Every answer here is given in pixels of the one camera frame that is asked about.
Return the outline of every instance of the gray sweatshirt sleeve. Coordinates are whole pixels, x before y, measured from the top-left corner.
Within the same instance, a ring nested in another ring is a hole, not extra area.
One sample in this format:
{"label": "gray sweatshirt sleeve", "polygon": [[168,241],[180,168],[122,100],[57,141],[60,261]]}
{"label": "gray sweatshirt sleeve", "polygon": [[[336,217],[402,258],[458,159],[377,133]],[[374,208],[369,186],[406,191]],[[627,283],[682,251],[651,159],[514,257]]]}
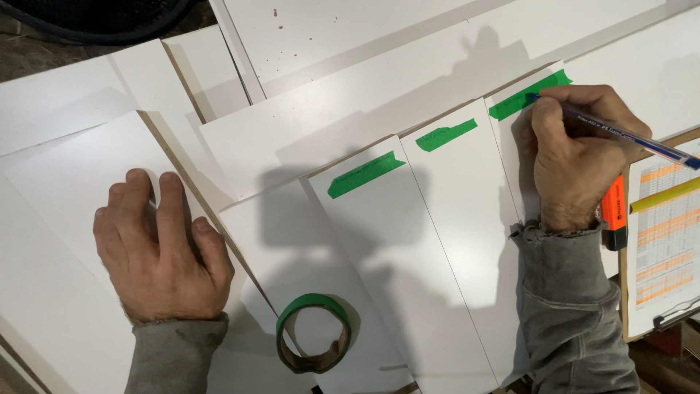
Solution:
{"label": "gray sweatshirt sleeve", "polygon": [[620,289],[603,270],[602,225],[567,236],[537,226],[513,234],[525,260],[521,322],[533,393],[639,393],[615,310]]}
{"label": "gray sweatshirt sleeve", "polygon": [[134,327],[136,347],[125,394],[207,391],[211,355],[228,331],[228,317],[173,320]]}

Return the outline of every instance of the green tape strip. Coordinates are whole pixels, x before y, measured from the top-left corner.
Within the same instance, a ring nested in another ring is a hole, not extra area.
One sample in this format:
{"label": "green tape strip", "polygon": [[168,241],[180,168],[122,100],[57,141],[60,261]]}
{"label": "green tape strip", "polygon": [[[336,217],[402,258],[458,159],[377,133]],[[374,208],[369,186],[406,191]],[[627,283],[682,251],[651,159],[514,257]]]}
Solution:
{"label": "green tape strip", "polygon": [[476,119],[471,119],[454,127],[441,127],[416,140],[416,144],[426,152],[432,152],[477,127]]}
{"label": "green tape strip", "polygon": [[559,70],[554,74],[548,76],[547,78],[528,86],[527,88],[520,90],[518,93],[510,96],[509,98],[499,102],[493,107],[489,108],[489,115],[502,121],[503,119],[515,114],[521,109],[534,103],[533,100],[529,99],[526,95],[528,93],[539,93],[540,90],[544,88],[551,88],[554,86],[568,85],[573,81],[570,80],[564,70]]}
{"label": "green tape strip", "polygon": [[357,189],[404,164],[406,162],[396,160],[394,152],[391,151],[335,178],[330,183],[330,187],[328,187],[328,195],[335,200],[343,194]]}
{"label": "green tape strip", "polygon": [[[287,320],[304,308],[323,308],[333,314],[343,324],[343,330],[340,338],[333,341],[327,352],[320,355],[311,355],[309,357],[300,357],[292,352],[287,343],[282,337],[284,332],[284,324]],[[298,297],[289,304],[284,312],[277,319],[277,355],[289,369],[295,374],[304,374],[313,372],[322,374],[333,368],[340,360],[345,357],[348,348],[350,347],[350,338],[352,337],[352,329],[348,320],[348,314],[342,306],[334,299],[323,294],[304,294]]]}

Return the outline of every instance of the paper sheet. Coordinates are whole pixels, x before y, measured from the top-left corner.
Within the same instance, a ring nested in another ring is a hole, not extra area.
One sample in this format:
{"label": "paper sheet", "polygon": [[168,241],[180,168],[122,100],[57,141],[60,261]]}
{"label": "paper sheet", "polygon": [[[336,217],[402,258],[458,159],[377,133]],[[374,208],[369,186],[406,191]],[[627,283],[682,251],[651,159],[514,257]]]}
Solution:
{"label": "paper sheet", "polygon": [[[700,141],[678,147],[700,154]],[[629,203],[700,176],[653,156],[633,163]],[[700,191],[629,215],[628,335],[651,330],[653,319],[700,294]]]}

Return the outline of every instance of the hand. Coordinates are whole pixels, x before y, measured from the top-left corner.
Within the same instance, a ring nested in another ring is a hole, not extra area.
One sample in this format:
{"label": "hand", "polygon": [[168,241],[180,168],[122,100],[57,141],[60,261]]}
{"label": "hand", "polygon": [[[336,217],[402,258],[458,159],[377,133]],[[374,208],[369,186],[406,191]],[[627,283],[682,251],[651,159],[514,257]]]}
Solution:
{"label": "hand", "polygon": [[[150,190],[146,171],[130,170],[125,184],[109,189],[107,207],[94,215],[97,253],[124,311],[134,324],[213,319],[226,305],[233,278],[223,237],[204,217],[185,222],[177,174],[160,176],[155,224],[148,217]],[[186,226],[192,228],[194,251]]]}
{"label": "hand", "polygon": [[542,89],[540,96],[526,115],[531,127],[523,132],[524,153],[537,155],[534,175],[540,221],[554,232],[588,229],[605,192],[642,149],[563,118],[559,103],[567,102],[644,137],[651,137],[651,129],[610,86],[557,86]]}

